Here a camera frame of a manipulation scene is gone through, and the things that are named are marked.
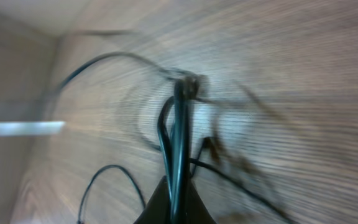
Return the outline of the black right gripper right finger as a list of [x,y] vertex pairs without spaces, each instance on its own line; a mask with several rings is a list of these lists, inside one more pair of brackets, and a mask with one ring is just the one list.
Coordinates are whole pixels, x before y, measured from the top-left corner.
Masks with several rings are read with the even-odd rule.
[[186,222],[187,224],[216,224],[192,181],[189,182],[186,193]]

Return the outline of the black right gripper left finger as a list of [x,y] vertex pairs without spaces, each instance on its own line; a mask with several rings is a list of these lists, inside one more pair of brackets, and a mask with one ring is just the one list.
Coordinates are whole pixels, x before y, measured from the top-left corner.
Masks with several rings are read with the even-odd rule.
[[169,218],[169,195],[167,178],[163,176],[154,190],[144,211],[134,224],[166,224]]

